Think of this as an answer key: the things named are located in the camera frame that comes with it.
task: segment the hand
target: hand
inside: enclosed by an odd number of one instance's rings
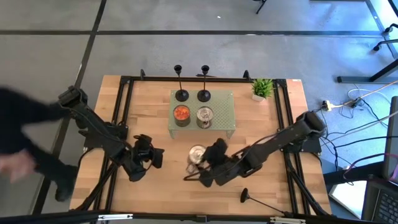
[[[33,157],[26,149],[10,155],[0,155],[0,173],[9,175],[11,183],[31,174],[35,166]]]

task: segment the desk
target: desk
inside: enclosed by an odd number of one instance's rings
[[[95,112],[105,121],[112,118],[120,76],[106,75],[99,91]],[[202,88],[200,82],[183,82],[184,89]],[[171,139],[167,129],[170,91],[179,87],[178,82],[134,81],[127,125],[129,138],[146,134],[153,138],[154,147],[165,149],[161,169],[150,169],[138,182],[130,182],[123,169],[119,169],[112,201],[112,212],[129,213],[179,213],[208,215],[278,215],[267,207],[253,201],[240,203],[239,196],[247,187],[251,196],[278,209],[291,211],[284,159],[281,152],[271,154],[263,168],[248,178],[235,178],[224,186],[215,183],[210,188],[199,182],[185,182],[187,156],[195,144],[212,145],[217,138],[224,138],[232,154],[257,139],[275,133],[279,127],[274,96],[261,103],[251,99],[250,83],[208,82],[211,90],[232,90],[236,116],[236,131],[231,139],[225,132],[180,131]],[[307,103],[300,80],[287,80],[293,117],[307,110]],[[98,182],[103,151],[95,149],[81,162],[70,208],[76,208],[88,196]],[[301,153],[306,186],[327,212],[331,212],[322,169],[319,160]],[[104,209],[108,185],[104,187],[100,208]],[[299,188],[295,188],[298,209],[303,211]]]

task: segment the table leg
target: table leg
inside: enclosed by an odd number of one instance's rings
[[[170,133],[170,137],[171,137],[172,139],[174,139],[174,132],[173,132],[173,130],[169,130],[169,133]]]
[[[226,132],[226,137],[227,137],[228,139],[231,139],[231,137],[232,137],[232,135],[234,134],[234,132],[235,132],[235,130],[227,131],[227,132]]]

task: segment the white pot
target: white pot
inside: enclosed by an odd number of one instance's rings
[[[256,101],[258,101],[258,102],[262,102],[263,100],[265,100],[264,97],[257,96],[257,95],[255,95],[255,94],[253,94],[253,96],[252,96],[251,98],[254,99],[254,100],[256,100]]]

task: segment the white cable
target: white cable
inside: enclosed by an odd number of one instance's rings
[[[371,90],[365,90],[365,89],[361,89],[361,88],[355,88],[355,89],[352,89],[352,90],[350,90],[350,91],[347,92],[347,95],[348,95],[348,98],[349,98],[349,99],[355,100],[355,98],[352,98],[352,97],[349,95],[349,93],[351,93],[352,91],[355,91],[355,90],[359,90],[359,91],[362,90],[362,91],[372,92]],[[381,93],[381,92],[374,92],[374,93],[378,93],[378,94],[382,95],[382,96],[387,100],[387,102],[388,102],[389,104],[391,104],[390,100],[388,99],[388,97],[387,97],[384,93]]]
[[[396,81],[394,81],[394,82],[392,82],[392,83],[388,83],[387,85],[384,85],[384,86],[378,88],[377,90],[370,91],[369,93],[367,93],[367,94],[361,96],[360,98],[364,98],[364,97],[369,96],[370,94],[377,93],[378,91],[384,89],[385,87],[391,86],[392,84],[395,84],[395,83],[398,83],[398,80],[396,80]],[[334,107],[334,108],[339,108],[339,107],[342,107],[342,106],[347,106],[348,104],[353,103],[354,101],[355,101],[355,100],[349,100],[349,101],[343,103],[342,105],[333,105],[333,107]]]
[[[356,131],[353,131],[352,133],[347,133],[347,134],[344,134],[344,135],[339,136],[339,137],[337,137],[337,138],[334,138],[334,139],[330,140],[329,142],[332,142],[332,141],[334,141],[334,140],[337,140],[337,139],[339,139],[339,138],[348,136],[348,135],[350,135],[350,134],[354,134],[354,133],[357,133],[357,132],[359,132],[359,131],[363,131],[363,130],[365,130],[365,129],[368,129],[368,128],[370,128],[371,126],[377,125],[378,123],[381,123],[381,122],[384,121],[385,119],[388,119],[388,118],[390,118],[390,117],[392,117],[392,116],[394,116],[394,115],[396,115],[396,114],[398,114],[398,111],[395,111],[394,113],[390,114],[389,116],[386,116],[385,118],[381,118],[378,122],[375,122],[375,123],[373,123],[373,124],[369,124],[368,126],[365,126],[365,127],[361,128],[361,129],[358,129],[358,130],[356,130]]]

